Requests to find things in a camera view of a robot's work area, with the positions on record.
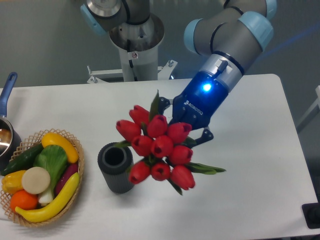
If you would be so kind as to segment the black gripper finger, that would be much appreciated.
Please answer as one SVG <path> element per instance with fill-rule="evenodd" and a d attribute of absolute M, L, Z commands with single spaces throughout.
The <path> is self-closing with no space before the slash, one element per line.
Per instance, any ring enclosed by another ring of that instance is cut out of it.
<path fill-rule="evenodd" d="M 158 99 L 158 114 L 163 115 L 165 110 L 168 109 L 173 104 L 172 98 L 165 98 L 163 96 L 160 96 Z"/>
<path fill-rule="evenodd" d="M 210 128 L 207 126 L 203 128 L 201 136 L 197 139 L 191 140 L 189 143 L 187 143 L 187 146 L 198 146 L 206 142 L 209 142 L 213 139 L 214 135 L 211 132 Z"/>

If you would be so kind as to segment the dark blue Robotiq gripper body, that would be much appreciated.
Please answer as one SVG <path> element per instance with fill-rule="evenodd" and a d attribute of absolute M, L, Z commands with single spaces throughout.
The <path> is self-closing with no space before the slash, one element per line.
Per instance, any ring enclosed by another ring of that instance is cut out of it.
<path fill-rule="evenodd" d="M 170 123 L 188 123 L 193 129 L 207 127 L 212 115 L 229 95 L 225 85 L 217 80 L 220 74 L 199 71 L 173 99 Z"/>

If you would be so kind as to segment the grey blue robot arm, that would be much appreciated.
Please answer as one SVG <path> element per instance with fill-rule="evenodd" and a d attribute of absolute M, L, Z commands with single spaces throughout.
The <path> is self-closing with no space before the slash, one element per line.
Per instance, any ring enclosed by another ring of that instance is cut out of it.
<path fill-rule="evenodd" d="M 80 11 L 97 35 L 108 34 L 117 47 L 126 82 L 159 78 L 158 47 L 165 30 L 148 0 L 87 0 Z M 185 47 L 208 59 L 181 94 L 156 100 L 155 110 L 162 114 L 172 107 L 172 123 L 202 129 L 188 147 L 213 139 L 211 117 L 269 44 L 276 11 L 275 0 L 227 0 L 216 16 L 186 26 Z"/>

